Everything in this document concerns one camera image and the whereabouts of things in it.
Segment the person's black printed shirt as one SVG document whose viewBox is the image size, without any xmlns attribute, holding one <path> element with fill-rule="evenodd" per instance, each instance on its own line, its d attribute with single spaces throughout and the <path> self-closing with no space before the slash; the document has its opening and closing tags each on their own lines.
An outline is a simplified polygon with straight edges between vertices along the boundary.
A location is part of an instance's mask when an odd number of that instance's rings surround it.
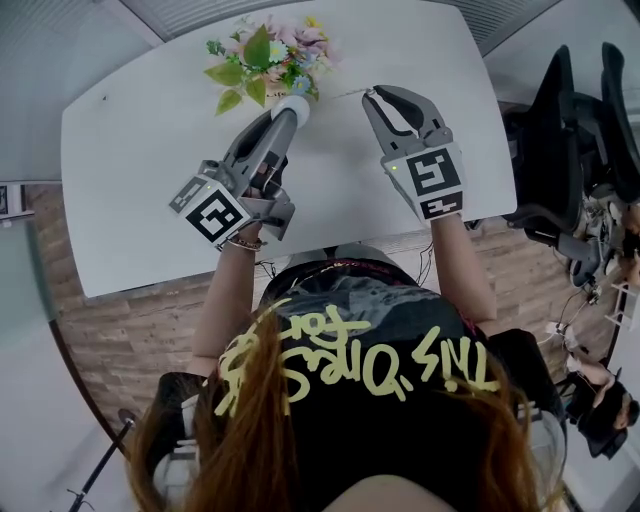
<svg viewBox="0 0 640 512">
<path fill-rule="evenodd" d="M 130 480 L 144 512 L 542 512 L 565 460 L 531 333 L 330 259 L 277 275 L 209 376 L 160 378 Z"/>
</svg>

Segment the black coat rack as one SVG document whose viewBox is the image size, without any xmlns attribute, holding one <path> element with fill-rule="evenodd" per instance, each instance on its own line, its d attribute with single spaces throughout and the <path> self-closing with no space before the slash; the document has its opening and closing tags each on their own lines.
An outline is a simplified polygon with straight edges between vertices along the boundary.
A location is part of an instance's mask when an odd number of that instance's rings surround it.
<svg viewBox="0 0 640 512">
<path fill-rule="evenodd" d="M 124 440 L 137 422 L 136 415 L 132 411 L 124 408 L 118 410 L 118 418 L 122 423 L 122 428 L 120 429 L 104 455 L 101 457 L 88 479 L 85 481 L 81 490 L 79 492 L 76 492 L 68 489 L 68 492 L 75 496 L 75 499 L 72 505 L 69 507 L 68 512 L 80 512 L 83 505 L 87 505 L 92 511 L 95 511 L 95 508 L 86 500 L 86 496 L 94 486 L 96 480 L 98 479 L 114 453 L 117 450 L 122 450 L 124 448 Z"/>
</svg>

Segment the white power strip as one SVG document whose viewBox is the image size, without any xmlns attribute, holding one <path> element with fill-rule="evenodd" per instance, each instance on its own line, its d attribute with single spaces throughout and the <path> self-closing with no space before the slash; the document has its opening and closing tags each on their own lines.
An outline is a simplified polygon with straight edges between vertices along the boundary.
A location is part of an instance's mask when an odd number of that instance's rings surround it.
<svg viewBox="0 0 640 512">
<path fill-rule="evenodd" d="M 569 348 L 578 345 L 573 326 L 570 324 L 548 322 L 545 326 L 544 332 L 547 334 L 543 339 L 544 342 L 550 341 L 553 338 L 560 338 Z"/>
</svg>

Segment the white desk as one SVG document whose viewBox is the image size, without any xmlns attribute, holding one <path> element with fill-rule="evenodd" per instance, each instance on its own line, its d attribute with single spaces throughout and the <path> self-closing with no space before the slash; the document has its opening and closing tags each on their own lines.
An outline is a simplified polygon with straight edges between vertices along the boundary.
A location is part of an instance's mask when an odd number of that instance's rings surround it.
<svg viewBox="0 0 640 512">
<path fill-rule="evenodd" d="M 284 187 L 296 210 L 264 259 L 415 231 L 419 222 L 380 165 L 361 105 L 365 88 L 396 85 L 430 99 L 465 169 L 467 220 L 512 213 L 513 170 L 496 96 L 455 7 L 422 0 L 314 0 L 254 18 L 316 18 L 341 62 L 320 82 L 309 121 L 288 151 Z M 224 156 L 260 107 L 218 114 L 205 74 L 210 40 L 229 18 L 163 44 L 99 82 L 62 116 L 61 175 L 73 256 L 89 297 L 205 273 L 219 254 L 170 200 L 205 159 Z"/>
</svg>

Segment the artificial flowers in pot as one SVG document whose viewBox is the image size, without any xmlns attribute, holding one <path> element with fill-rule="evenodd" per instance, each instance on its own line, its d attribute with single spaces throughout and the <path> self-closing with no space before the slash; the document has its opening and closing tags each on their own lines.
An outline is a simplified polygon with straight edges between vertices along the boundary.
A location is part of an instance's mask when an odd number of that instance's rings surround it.
<svg viewBox="0 0 640 512">
<path fill-rule="evenodd" d="M 208 40 L 206 50 L 216 64 L 204 74 L 222 88 L 218 116 L 245 99 L 260 107 L 291 95 L 318 100 L 320 80 L 340 61 L 335 42 L 312 16 L 300 22 L 244 16 L 228 37 Z"/>
</svg>

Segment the person's grey trousers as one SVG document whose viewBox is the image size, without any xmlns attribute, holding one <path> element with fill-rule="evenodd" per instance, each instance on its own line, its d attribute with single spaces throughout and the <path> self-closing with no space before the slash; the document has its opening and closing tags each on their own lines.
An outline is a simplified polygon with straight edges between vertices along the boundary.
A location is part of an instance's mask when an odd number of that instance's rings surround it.
<svg viewBox="0 0 640 512">
<path fill-rule="evenodd" d="M 285 269 L 330 259 L 367 259 L 397 266 L 397 264 L 381 250 L 360 242 L 353 242 L 294 254 L 289 259 Z"/>
</svg>

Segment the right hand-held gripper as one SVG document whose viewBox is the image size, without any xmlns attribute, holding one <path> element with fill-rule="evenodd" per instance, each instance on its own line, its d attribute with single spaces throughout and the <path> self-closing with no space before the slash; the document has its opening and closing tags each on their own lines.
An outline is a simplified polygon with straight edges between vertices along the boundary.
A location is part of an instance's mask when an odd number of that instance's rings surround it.
<svg viewBox="0 0 640 512">
<path fill-rule="evenodd" d="M 395 128 L 368 93 L 362 106 L 383 151 L 381 166 L 396 191 L 421 221 L 432 221 L 463 209 L 465 171 L 462 153 L 435 104 L 406 88 L 374 87 L 412 127 Z"/>
</svg>

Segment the person's right forearm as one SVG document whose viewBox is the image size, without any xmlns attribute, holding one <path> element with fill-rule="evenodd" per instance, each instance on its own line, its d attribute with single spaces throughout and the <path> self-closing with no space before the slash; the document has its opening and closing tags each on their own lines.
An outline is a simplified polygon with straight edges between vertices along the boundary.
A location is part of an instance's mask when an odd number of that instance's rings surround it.
<svg viewBox="0 0 640 512">
<path fill-rule="evenodd" d="M 497 334 L 496 297 L 461 217 L 441 217 L 430 225 L 441 295 L 487 337 Z"/>
</svg>

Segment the person's left forearm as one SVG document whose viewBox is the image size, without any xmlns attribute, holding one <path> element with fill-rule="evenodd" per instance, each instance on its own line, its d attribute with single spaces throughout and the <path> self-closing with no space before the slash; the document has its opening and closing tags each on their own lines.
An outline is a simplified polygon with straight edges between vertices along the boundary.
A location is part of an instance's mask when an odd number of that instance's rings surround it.
<svg viewBox="0 0 640 512">
<path fill-rule="evenodd" d="M 191 340 L 187 365 L 191 374 L 207 377 L 216 369 L 227 344 L 252 312 L 260 230 L 260 224 L 250 224 L 222 249 Z"/>
</svg>

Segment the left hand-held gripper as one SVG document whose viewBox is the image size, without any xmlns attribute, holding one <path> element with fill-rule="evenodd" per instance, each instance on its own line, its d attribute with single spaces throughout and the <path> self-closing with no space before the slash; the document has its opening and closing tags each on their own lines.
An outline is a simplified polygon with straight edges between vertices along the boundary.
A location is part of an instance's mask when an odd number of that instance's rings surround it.
<svg viewBox="0 0 640 512">
<path fill-rule="evenodd" d="M 274 167 L 286 157 L 296 131 L 292 111 L 275 120 L 270 112 L 260 115 L 234 139 L 222 162 L 201 163 L 169 201 L 169 209 L 217 249 L 255 222 L 281 241 L 295 212 L 283 187 L 272 198 L 244 197 L 243 193 L 260 164 Z M 246 173 L 232 168 L 237 166 L 247 166 Z"/>
</svg>

